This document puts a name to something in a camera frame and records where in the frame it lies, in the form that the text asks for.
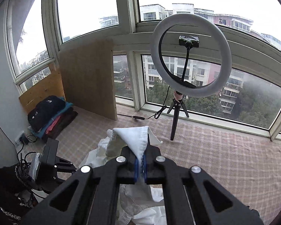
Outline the white button shirt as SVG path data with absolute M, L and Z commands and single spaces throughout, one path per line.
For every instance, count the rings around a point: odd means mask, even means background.
M 120 185 L 116 224 L 167 224 L 162 189 L 145 184 L 141 173 L 148 143 L 156 147 L 162 144 L 148 126 L 107 130 L 107 137 L 101 139 L 97 148 L 89 151 L 79 165 L 103 166 L 118 157 L 126 146 L 136 156 L 138 178 L 136 184 Z

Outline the blue folded garment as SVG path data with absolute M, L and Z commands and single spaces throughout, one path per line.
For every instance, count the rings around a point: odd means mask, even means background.
M 32 134 L 34 136 L 41 139 L 43 137 L 46 129 L 48 128 L 48 126 L 56 119 L 56 117 L 59 116 L 60 114 L 62 114 L 63 112 L 65 112 L 67 109 L 69 109 L 72 106 L 73 106 L 73 103 L 70 103 L 70 102 L 66 101 L 65 108 L 63 110 L 59 111 L 56 115 L 54 115 L 42 129 L 40 129 L 38 132 L 35 132 L 34 130 L 32 130 L 32 127 L 29 126 L 30 132 L 32 132 Z

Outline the black power adapter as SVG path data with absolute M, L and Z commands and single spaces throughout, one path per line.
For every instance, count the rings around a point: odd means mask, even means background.
M 27 145 L 29 144 L 29 140 L 27 139 L 27 137 L 25 135 L 22 135 L 20 138 L 19 138 L 20 142 L 23 144 L 23 145 Z

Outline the pink folded garment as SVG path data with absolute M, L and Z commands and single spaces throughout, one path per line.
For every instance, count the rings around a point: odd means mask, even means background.
M 56 117 L 56 119 L 48 126 L 48 128 L 46 129 L 46 134 L 48 135 L 49 132 L 51 132 L 53 130 L 53 128 L 55 127 L 55 125 L 58 123 L 59 119 L 60 119 L 60 115 Z

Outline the white power strip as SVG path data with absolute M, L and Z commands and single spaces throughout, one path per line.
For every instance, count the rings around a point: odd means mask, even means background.
M 25 135 L 25 132 L 24 131 L 21 131 L 17 136 L 16 138 L 14 139 L 14 142 L 15 142 L 15 145 L 18 146 L 20 145 L 22 142 L 21 142 L 21 137 Z

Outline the black folded garment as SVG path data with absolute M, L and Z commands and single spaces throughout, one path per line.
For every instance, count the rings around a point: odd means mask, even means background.
M 47 141 L 48 138 L 51 139 L 56 139 L 60 133 L 70 124 L 72 123 L 72 121 L 77 117 L 78 113 L 76 111 L 74 111 L 73 107 L 70 107 L 69 109 L 67 109 L 65 112 L 63 112 L 62 114 L 60 114 L 60 119 L 58 121 L 58 123 L 55 125 L 55 127 L 53 128 L 53 130 L 51 132 L 49 132 L 49 134 L 46 134 L 46 131 L 42 137 L 42 140 L 44 142 Z

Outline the navy folded garment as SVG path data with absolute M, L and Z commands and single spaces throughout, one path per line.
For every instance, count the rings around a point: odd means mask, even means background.
M 42 129 L 54 115 L 65 108 L 65 105 L 66 102 L 55 95 L 50 95 L 40 101 L 28 113 L 28 122 L 32 130 L 38 132 Z

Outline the pink plaid tablecloth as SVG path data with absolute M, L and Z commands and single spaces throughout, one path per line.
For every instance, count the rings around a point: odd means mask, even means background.
M 281 211 L 281 141 L 180 120 L 170 140 L 171 120 L 132 119 L 132 108 L 118 106 L 113 121 L 77 108 L 78 116 L 57 137 L 58 156 L 78 166 L 113 128 L 149 126 L 162 142 L 161 153 L 177 165 L 202 167 L 244 204 L 256 209 L 265 224 Z

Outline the small pine wood board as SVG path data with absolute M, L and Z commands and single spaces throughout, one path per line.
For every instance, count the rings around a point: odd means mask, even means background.
M 60 70 L 37 82 L 19 97 L 19 101 L 26 113 L 32 111 L 36 105 L 50 95 L 64 97 L 64 88 Z

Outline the black tripod stand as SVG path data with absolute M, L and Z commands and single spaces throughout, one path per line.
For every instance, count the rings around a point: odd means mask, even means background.
M 175 138 L 180 109 L 182 108 L 182 110 L 185 113 L 186 117 L 187 118 L 189 117 L 189 113 L 188 113 L 186 105 L 185 105 L 185 103 L 183 101 L 183 97 L 184 96 L 183 96 L 182 93 L 174 90 L 173 91 L 173 102 L 171 103 L 170 108 L 167 111 L 167 114 L 169 114 L 171 112 L 171 110 L 174 110 L 173 122 L 172 122 L 172 126 L 171 126 L 171 134 L 170 134 L 170 140 L 171 141 L 173 141 L 174 138 Z

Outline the large plywood board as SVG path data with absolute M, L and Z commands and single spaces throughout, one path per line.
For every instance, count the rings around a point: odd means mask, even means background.
M 117 120 L 112 40 L 61 50 L 59 68 L 67 101 Z

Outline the black webcam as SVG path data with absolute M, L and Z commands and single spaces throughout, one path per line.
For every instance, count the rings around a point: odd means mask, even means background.
M 196 36 L 179 36 L 179 45 L 185 46 L 186 48 L 198 48 L 200 40 Z

